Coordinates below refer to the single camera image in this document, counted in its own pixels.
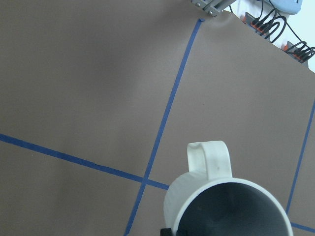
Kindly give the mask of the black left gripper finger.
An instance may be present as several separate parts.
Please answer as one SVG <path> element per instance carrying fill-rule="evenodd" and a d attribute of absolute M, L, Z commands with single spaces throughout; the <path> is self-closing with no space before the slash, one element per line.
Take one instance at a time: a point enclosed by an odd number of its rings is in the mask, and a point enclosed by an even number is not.
<path fill-rule="evenodd" d="M 160 236 L 173 236 L 171 228 L 162 228 L 160 230 Z"/>

